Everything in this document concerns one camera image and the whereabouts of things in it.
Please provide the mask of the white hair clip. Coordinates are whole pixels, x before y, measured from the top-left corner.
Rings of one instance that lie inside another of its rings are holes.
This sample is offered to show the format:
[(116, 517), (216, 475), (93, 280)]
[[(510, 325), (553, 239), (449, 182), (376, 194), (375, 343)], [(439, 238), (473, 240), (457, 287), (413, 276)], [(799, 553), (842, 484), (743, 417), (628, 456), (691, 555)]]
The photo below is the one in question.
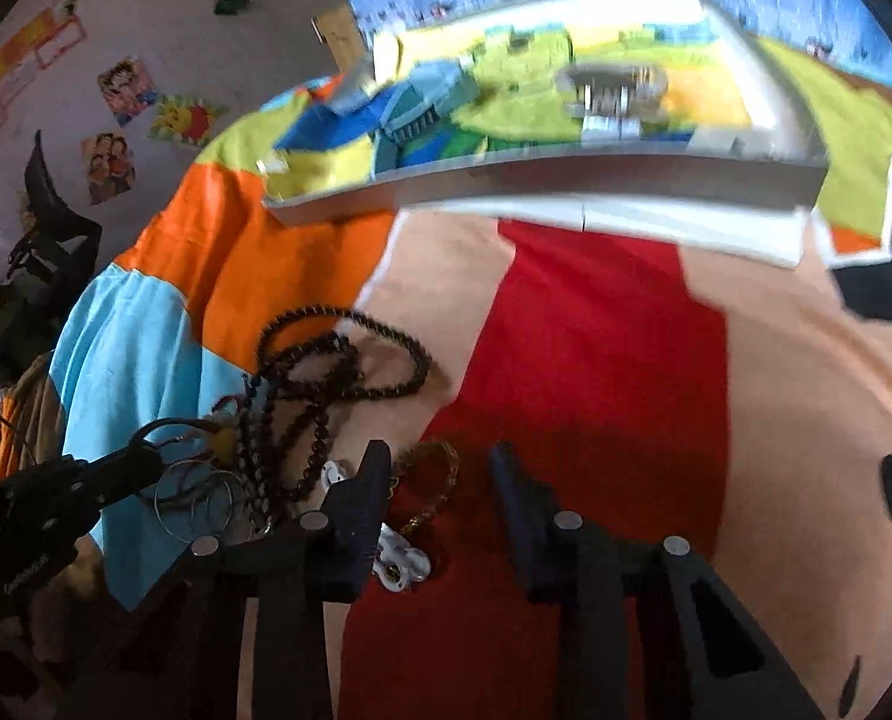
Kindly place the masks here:
[(425, 582), (431, 561), (402, 533), (384, 522), (391, 500), (389, 473), (348, 475), (341, 461), (325, 461), (320, 481), (325, 497), (325, 578), (322, 598), (332, 603), (353, 603), (370, 578), (387, 592), (402, 593)]

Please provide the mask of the wooden cabinet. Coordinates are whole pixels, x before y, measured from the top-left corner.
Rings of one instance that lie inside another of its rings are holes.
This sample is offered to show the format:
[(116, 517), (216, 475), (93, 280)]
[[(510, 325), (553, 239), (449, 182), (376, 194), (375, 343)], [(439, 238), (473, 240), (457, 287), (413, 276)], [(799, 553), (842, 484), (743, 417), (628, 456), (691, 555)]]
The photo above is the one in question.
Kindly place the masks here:
[(366, 55), (366, 44), (348, 5), (338, 5), (314, 16), (313, 30), (334, 57), (338, 70), (353, 70)]

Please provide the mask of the white tray with cartoon lining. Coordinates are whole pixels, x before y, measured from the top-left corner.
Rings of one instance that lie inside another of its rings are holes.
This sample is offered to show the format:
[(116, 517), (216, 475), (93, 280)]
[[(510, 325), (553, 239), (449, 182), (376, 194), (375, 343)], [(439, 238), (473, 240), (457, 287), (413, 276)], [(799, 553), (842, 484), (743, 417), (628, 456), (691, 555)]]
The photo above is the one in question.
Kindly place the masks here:
[[(478, 98), (450, 116), (439, 160), (374, 176), (373, 137), (413, 67), (459, 60)], [(576, 62), (658, 65), (660, 122), (567, 114)], [(389, 28), (260, 165), (283, 223), (444, 203), (602, 200), (792, 213), (827, 147), (804, 96), (714, 0), (503, 0), (423, 28)]]

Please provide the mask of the silver claw hair clip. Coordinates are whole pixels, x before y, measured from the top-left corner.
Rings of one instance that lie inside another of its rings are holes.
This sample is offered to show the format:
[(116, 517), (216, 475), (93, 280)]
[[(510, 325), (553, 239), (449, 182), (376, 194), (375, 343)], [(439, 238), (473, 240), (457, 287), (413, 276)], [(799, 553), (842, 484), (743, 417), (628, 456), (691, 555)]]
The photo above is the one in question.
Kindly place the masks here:
[(658, 65), (576, 62), (556, 73), (556, 88), (567, 94), (564, 107), (573, 119), (660, 122), (667, 117), (662, 101), (669, 78)]

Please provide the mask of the yellow bear sticker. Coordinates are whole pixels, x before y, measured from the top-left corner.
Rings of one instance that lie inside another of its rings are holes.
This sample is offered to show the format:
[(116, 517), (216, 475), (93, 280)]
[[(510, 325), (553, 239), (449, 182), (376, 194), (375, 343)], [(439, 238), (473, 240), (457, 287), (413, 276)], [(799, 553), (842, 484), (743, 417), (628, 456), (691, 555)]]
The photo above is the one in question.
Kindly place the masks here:
[(161, 94), (148, 137), (161, 142), (205, 146), (228, 107), (189, 94)]

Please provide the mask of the green wall ornament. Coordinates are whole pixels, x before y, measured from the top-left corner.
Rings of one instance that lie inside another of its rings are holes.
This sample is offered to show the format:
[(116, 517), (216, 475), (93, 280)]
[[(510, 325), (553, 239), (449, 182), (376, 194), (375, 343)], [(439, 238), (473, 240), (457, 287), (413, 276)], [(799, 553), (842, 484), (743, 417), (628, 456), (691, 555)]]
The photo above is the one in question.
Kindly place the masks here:
[(251, 0), (217, 0), (213, 13), (218, 16), (239, 15), (251, 6)]

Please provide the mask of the colourful patchwork bed cover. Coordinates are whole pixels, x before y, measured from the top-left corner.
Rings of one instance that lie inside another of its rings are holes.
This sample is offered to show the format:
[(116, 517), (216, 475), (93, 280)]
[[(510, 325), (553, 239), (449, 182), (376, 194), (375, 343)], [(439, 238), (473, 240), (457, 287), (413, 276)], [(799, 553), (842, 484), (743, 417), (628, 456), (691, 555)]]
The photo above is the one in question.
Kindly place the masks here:
[(551, 617), (512, 593), (486, 454), (510, 440), (561, 497), (623, 536), (670, 528), (752, 610), (830, 718), (892, 715), (892, 89), (766, 44), (831, 148), (831, 268), (418, 211), (281, 226), (263, 148), (334, 83), (293, 89), (205, 149), (171, 203), (91, 285), (57, 351), (3, 403), (0, 478), (34, 452), (94, 452), (156, 416), (203, 415), (256, 367), (263, 328), (363, 302), (433, 355), (421, 394), (355, 408), (338, 433), (443, 439), (457, 488), (421, 527), (429, 589), (370, 590), (348, 631), (347, 717), (400, 706), (537, 717)]

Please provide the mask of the anime poster on wall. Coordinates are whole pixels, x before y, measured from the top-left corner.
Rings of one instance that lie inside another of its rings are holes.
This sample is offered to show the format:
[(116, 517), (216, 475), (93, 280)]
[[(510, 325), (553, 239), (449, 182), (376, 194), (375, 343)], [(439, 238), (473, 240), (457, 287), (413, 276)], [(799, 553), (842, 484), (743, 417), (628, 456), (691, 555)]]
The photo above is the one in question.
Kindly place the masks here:
[(121, 127), (158, 101), (158, 90), (151, 82), (142, 60), (127, 57), (98, 76), (99, 91)]

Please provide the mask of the family cartoon sticker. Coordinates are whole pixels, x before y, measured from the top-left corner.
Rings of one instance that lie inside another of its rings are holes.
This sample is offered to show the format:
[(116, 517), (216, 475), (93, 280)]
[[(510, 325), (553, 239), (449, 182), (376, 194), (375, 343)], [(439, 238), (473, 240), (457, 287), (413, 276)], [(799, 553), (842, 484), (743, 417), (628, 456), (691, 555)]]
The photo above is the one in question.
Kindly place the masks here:
[(130, 192), (135, 185), (137, 174), (132, 149), (121, 132), (103, 132), (86, 138), (82, 141), (82, 158), (92, 205), (102, 205)]

